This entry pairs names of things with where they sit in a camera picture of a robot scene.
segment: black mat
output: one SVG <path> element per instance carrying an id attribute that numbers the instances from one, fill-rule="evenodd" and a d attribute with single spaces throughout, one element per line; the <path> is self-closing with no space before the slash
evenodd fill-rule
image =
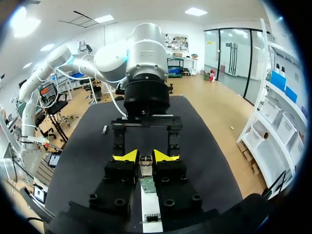
<path id="1" fill-rule="evenodd" d="M 184 97 L 171 97 L 168 114 L 181 116 L 181 158 L 187 165 L 187 176 L 203 199 L 203 210 L 216 208 L 220 213 L 242 200 L 232 171 L 213 135 L 196 110 Z M 113 103 L 91 106 L 71 135 L 49 187 L 45 207 L 55 215 L 68 209 L 68 202 L 88 206 L 111 158 L 112 119 L 120 117 Z M 108 134 L 102 135 L 104 125 Z M 151 154 L 153 149 L 167 152 L 166 128 L 127 128 L 126 152 L 139 149 Z M 142 232 L 140 188 L 137 186 L 131 215 L 130 231 Z"/>

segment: blue bin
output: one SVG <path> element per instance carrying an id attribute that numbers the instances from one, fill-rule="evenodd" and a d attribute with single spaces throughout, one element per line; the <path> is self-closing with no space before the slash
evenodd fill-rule
<path id="1" fill-rule="evenodd" d="M 286 86 L 285 94 L 289 97 L 294 103 L 297 101 L 298 95 L 288 86 Z"/>
<path id="2" fill-rule="evenodd" d="M 276 73 L 275 71 L 272 71 L 271 83 L 280 90 L 284 91 L 286 86 L 286 78 Z"/>

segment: desk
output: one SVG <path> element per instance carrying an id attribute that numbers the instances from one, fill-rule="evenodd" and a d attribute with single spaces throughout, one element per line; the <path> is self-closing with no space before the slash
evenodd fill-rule
<path id="1" fill-rule="evenodd" d="M 224 212 L 242 200 L 232 171 L 213 135 L 196 110 L 184 97 L 170 97 L 167 113 L 181 116 L 181 158 L 187 176 L 203 199 L 203 210 Z M 123 102 L 118 101 L 123 109 Z M 68 210 L 70 200 L 88 207 L 104 176 L 104 166 L 112 156 L 111 120 L 120 117 L 112 102 L 92 105 L 84 114 L 67 142 L 54 170 L 45 207 L 54 215 Z M 104 125 L 108 133 L 102 135 Z M 166 128 L 127 128 L 126 152 L 139 149 L 142 154 L 158 149 L 167 152 Z M 141 190 L 137 185 L 129 231 L 142 232 Z"/>

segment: cardboard box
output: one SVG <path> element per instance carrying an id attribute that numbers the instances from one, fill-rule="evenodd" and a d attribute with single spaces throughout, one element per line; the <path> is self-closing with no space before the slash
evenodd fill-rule
<path id="1" fill-rule="evenodd" d="M 254 159 L 253 155 L 250 153 L 249 150 L 245 150 L 245 152 L 244 152 L 243 154 L 244 154 L 244 156 L 245 156 L 245 159 L 246 159 L 248 162 L 251 162 L 251 161 Z"/>
<path id="2" fill-rule="evenodd" d="M 242 153 L 247 150 L 247 146 L 242 141 L 238 142 L 237 146 Z"/>
<path id="3" fill-rule="evenodd" d="M 258 167 L 258 165 L 256 164 L 256 163 L 254 163 L 253 165 L 252 165 L 252 171 L 253 171 L 253 174 L 254 175 L 258 175 L 258 174 L 260 174 L 260 169 L 259 169 L 259 167 Z"/>
<path id="4" fill-rule="evenodd" d="M 182 57 L 182 53 L 173 53 L 172 54 L 174 57 Z"/>

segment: white shelf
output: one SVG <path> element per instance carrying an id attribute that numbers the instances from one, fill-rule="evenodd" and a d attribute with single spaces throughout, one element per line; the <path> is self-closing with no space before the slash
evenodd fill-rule
<path id="1" fill-rule="evenodd" d="M 308 125 L 307 118 L 302 113 L 300 107 L 296 103 L 294 103 L 289 97 L 286 96 L 286 94 L 283 91 L 281 91 L 279 88 L 277 88 L 275 85 L 273 85 L 269 81 L 266 80 L 265 85 L 269 86 L 270 89 L 272 89 L 274 92 L 276 92 L 278 95 L 280 95 L 294 109 L 294 111 L 299 115 L 300 119 L 305 124 L 305 126 Z"/>
<path id="2" fill-rule="evenodd" d="M 270 42 L 270 41 L 268 41 L 268 46 L 272 47 L 273 50 L 278 55 L 282 56 L 284 59 L 291 61 L 293 64 L 295 64 L 298 67 L 301 66 L 299 58 L 297 57 L 297 55 L 293 51 L 285 49 L 283 46 L 280 46 L 280 45 L 275 44 L 275 43 Z"/>
<path id="3" fill-rule="evenodd" d="M 247 146 L 247 148 L 249 149 L 250 153 L 253 155 L 253 158 L 255 159 L 255 161 L 257 162 L 257 165 L 264 177 L 267 187 L 269 188 L 275 182 L 276 179 L 274 178 L 273 174 L 270 171 L 268 162 L 266 162 L 265 158 L 261 155 L 258 149 L 253 148 L 249 144 L 249 142 L 246 140 L 246 135 L 247 134 L 243 136 L 242 140 Z"/>
<path id="4" fill-rule="evenodd" d="M 279 135 L 276 132 L 276 128 L 270 124 L 264 117 L 261 115 L 258 111 L 255 113 L 255 117 L 264 125 L 264 127 L 270 132 L 271 136 L 274 138 L 274 140 L 279 145 L 280 149 L 282 150 L 285 159 L 287 160 L 287 163 L 289 165 L 289 168 L 291 170 L 292 175 L 294 176 L 295 170 L 294 170 L 294 164 L 293 159 L 286 147 L 286 145 L 283 143 L 282 139 L 279 137 Z"/>

